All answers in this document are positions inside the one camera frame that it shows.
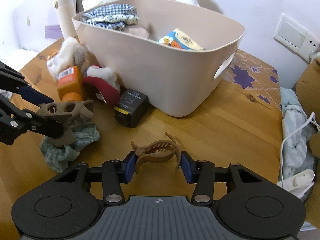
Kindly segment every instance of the black box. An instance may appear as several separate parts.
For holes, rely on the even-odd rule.
[[[115,119],[126,127],[135,128],[148,109],[148,96],[128,89],[114,108]]]

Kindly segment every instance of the green cloth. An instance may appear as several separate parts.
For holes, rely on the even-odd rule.
[[[41,142],[40,150],[44,155],[45,163],[57,173],[67,169],[68,163],[74,161],[84,147],[100,140],[100,134],[95,124],[73,128],[72,133],[77,137],[77,141],[61,148],[48,144],[47,136]]]

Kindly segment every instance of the plastic storage basket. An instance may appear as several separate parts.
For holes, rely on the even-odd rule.
[[[119,82],[148,95],[171,116],[194,111],[216,88],[232,61],[244,27],[217,12],[168,0],[119,0],[135,6],[150,38],[91,26],[73,17],[79,41]],[[157,41],[179,28],[206,50],[191,51]]]

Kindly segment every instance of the red and white plush toy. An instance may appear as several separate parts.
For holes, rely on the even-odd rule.
[[[116,106],[120,101],[120,85],[116,73],[109,67],[90,66],[83,78],[83,86],[91,95],[104,101],[108,106]]]

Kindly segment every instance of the folded clothes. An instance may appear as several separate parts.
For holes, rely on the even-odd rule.
[[[74,161],[84,147],[100,140],[100,134],[95,124],[73,128],[72,133],[76,136],[77,141],[61,148],[49,144],[47,136],[41,142],[40,150],[44,155],[45,163],[57,173],[67,169],[68,163]]]
[[[81,20],[90,25],[122,31],[125,25],[141,21],[137,9],[129,4],[109,4],[84,13]]]

